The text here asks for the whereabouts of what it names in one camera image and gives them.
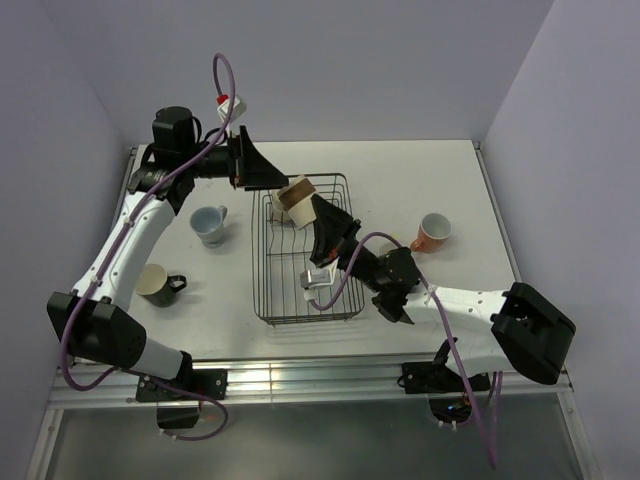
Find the mug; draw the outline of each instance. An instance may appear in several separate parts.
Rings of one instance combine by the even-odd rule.
[[[176,293],[187,286],[184,275],[168,275],[162,265],[149,263],[144,266],[135,292],[156,307],[168,307],[176,301]]]
[[[451,222],[440,213],[430,213],[420,222],[418,238],[411,242],[411,251],[433,253],[451,235]]]
[[[271,218],[281,223],[290,221],[291,217],[284,211],[284,206],[278,198],[278,191],[272,190],[269,192],[269,197],[271,198]]]
[[[304,175],[294,178],[288,186],[278,190],[278,199],[296,227],[303,228],[316,219],[311,197],[316,187]]]
[[[191,214],[191,229],[207,248],[216,248],[224,243],[224,219],[228,209],[219,207],[202,207]]]

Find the dish rack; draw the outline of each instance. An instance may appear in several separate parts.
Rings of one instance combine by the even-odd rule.
[[[341,173],[306,174],[316,193],[350,215],[347,178]],[[349,278],[340,299],[329,310],[315,310],[305,299],[300,274],[316,268],[309,257],[313,250],[313,224],[297,229],[293,222],[272,218],[272,192],[253,194],[251,237],[253,243],[253,306],[256,315],[271,326],[347,320],[364,308],[364,289]],[[318,303],[329,302],[343,278],[338,270],[331,287],[318,291]]]

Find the white table surface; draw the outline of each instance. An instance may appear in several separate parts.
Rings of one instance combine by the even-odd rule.
[[[285,174],[341,172],[349,181],[359,238],[371,231],[415,238],[429,212],[446,215],[453,233],[434,254],[414,254],[437,285],[472,290],[508,289],[514,281],[473,145],[467,140],[296,142],[256,145]],[[139,149],[136,166],[143,149]],[[134,294],[130,315],[147,334],[198,359],[284,358],[434,352],[441,329],[392,324],[371,305],[348,321],[270,327],[253,309],[251,210],[253,194],[227,180],[197,180],[179,215],[156,244],[149,263],[184,274],[189,285],[165,309]],[[226,243],[202,246],[189,228],[191,213],[224,204]],[[368,247],[376,253],[384,240]]]

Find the orange mug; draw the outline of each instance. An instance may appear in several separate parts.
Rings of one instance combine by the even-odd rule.
[[[451,235],[451,222],[439,213],[425,216],[418,227],[418,238],[411,242],[412,252],[433,253]]]

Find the gray wall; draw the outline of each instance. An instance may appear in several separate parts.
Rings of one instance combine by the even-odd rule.
[[[43,0],[128,139],[217,125],[226,53],[259,140],[484,138],[552,0]]]
[[[22,478],[57,365],[45,312],[104,240],[124,148],[35,0],[0,7],[0,477]]]
[[[556,0],[487,137],[523,276],[578,327],[568,367],[608,478],[637,478],[640,3]]]

